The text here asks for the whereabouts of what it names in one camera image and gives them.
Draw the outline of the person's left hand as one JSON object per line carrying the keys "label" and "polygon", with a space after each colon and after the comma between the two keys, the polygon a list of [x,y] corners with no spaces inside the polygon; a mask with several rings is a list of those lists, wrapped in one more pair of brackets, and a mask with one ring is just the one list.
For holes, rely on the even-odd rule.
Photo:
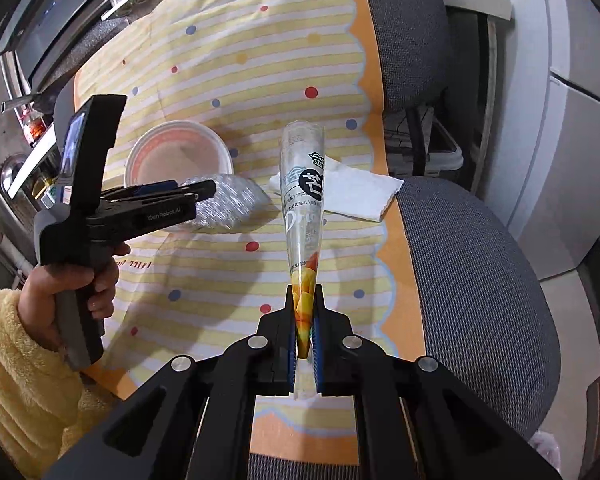
{"label": "person's left hand", "polygon": [[65,290],[92,285],[94,294],[87,301],[88,310],[94,320],[104,320],[114,313],[118,279],[118,265],[112,257],[97,272],[68,264],[36,266],[24,283],[18,300],[17,311],[21,325],[39,346],[58,351],[64,342],[55,321],[55,296]]}

